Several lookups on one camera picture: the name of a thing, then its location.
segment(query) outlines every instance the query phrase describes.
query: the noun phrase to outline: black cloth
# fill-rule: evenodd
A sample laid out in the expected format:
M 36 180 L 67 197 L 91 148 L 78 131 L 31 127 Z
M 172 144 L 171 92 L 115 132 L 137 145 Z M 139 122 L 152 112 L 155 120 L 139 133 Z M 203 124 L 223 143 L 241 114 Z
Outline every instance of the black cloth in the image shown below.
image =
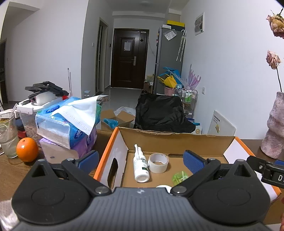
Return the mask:
M 154 95 L 142 91 L 136 106 L 134 128 L 192 133 L 195 125 L 184 116 L 182 102 L 178 96 Z

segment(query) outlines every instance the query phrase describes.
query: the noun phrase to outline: blue gripper pad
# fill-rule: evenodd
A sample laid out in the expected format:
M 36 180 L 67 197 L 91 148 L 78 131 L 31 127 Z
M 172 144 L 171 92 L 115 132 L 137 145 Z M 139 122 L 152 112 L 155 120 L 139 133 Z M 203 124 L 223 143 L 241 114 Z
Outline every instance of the blue gripper pad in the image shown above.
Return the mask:
M 277 164 L 277 165 L 284 165 L 284 161 L 276 160 L 276 161 L 274 162 L 274 164 Z
M 207 164 L 207 160 L 190 150 L 186 150 L 183 154 L 183 163 L 194 174 L 204 168 Z
M 89 153 L 86 157 L 82 158 L 82 160 L 78 164 L 78 168 L 89 174 L 98 166 L 98 164 L 99 153 L 98 151 L 92 151 L 92 153 Z

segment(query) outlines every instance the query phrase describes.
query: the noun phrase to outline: spray bottle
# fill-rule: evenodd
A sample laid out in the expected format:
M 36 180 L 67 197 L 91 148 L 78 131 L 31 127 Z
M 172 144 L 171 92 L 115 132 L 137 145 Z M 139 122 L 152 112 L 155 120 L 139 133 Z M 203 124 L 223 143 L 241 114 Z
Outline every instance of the spray bottle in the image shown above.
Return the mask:
M 140 147 L 135 146 L 135 156 L 133 158 L 134 177 L 138 183 L 145 183 L 150 179 L 146 157 Z

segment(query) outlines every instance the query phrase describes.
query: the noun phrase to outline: tiled floor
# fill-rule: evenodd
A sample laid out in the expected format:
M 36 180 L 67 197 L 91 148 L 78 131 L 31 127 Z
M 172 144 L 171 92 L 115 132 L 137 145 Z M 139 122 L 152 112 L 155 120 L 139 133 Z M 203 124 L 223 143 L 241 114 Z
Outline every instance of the tiled floor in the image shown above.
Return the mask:
M 125 88 L 107 88 L 102 95 L 108 95 L 109 101 L 102 104 L 102 110 L 116 110 L 119 107 L 128 107 L 135 109 L 141 90 Z

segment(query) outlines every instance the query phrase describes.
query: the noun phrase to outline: door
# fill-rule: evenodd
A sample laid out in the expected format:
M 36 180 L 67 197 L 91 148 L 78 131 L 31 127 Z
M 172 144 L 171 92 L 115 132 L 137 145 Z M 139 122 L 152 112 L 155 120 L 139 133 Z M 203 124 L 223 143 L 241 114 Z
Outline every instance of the door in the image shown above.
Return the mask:
M 0 44 L 0 91 L 2 103 L 8 103 L 7 90 L 6 90 L 6 78 L 5 78 L 5 49 L 6 41 Z
M 96 58 L 96 87 L 95 93 L 100 91 L 100 70 L 101 70 L 101 47 L 102 47 L 102 37 L 103 37 L 103 26 L 99 25 L 99 34 L 97 42 L 97 58 Z
M 143 89 L 149 30 L 115 29 L 111 87 Z

